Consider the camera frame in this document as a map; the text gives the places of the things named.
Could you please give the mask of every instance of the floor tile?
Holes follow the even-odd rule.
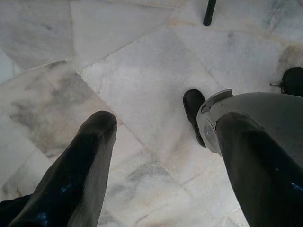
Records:
[[[173,31],[154,31],[81,76],[179,182],[201,172],[210,152],[195,140],[183,94],[195,87],[209,97],[221,88]]]
[[[240,207],[228,214],[227,217],[240,227],[250,227]]]
[[[234,19],[232,16],[227,17],[218,9],[220,1],[214,10],[213,21],[211,26],[204,26],[203,19],[207,9],[208,0],[187,0],[182,7],[175,10],[169,20],[169,25],[198,26],[203,30],[234,30],[234,31],[249,31],[250,28],[242,23],[239,19]]]
[[[37,148],[6,116],[0,115],[0,188]]]
[[[177,8],[181,6],[184,0],[108,0],[111,2],[127,2],[131,4],[137,5],[147,5],[147,6],[155,6],[155,7],[169,7],[169,8]]]
[[[102,208],[97,227],[124,227],[107,210]]]
[[[217,220],[201,204],[189,199],[180,199],[151,212],[136,226],[150,227],[212,227]]]
[[[23,69],[73,56],[68,0],[2,0],[0,30],[2,49]]]
[[[34,151],[2,187],[0,200],[32,194],[50,166],[51,162],[44,154],[39,150]]]
[[[217,8],[251,30],[303,42],[303,7],[297,0],[228,0],[219,2]]]
[[[125,226],[136,226],[151,212],[189,198],[146,150],[110,172],[105,208]]]
[[[163,24],[172,9],[98,0],[71,1],[77,70]]]
[[[174,30],[223,88],[235,94],[278,91],[279,59],[288,45],[243,32],[201,30],[177,25]]]
[[[213,162],[203,172],[184,184],[203,207],[220,220],[239,207],[227,176],[223,159],[218,154],[212,154]]]
[[[117,130],[116,141],[113,147],[110,168],[115,168],[115,166],[140,152],[142,149],[143,145],[138,139],[125,127],[125,125],[120,125]]]
[[[3,84],[0,110],[48,157],[63,152],[91,114],[110,111],[65,61]]]
[[[208,0],[187,1],[174,21],[201,24]],[[246,31],[303,42],[303,6],[297,0],[226,0],[216,3],[213,21],[202,29]]]
[[[14,77],[13,61],[0,50],[0,85]]]

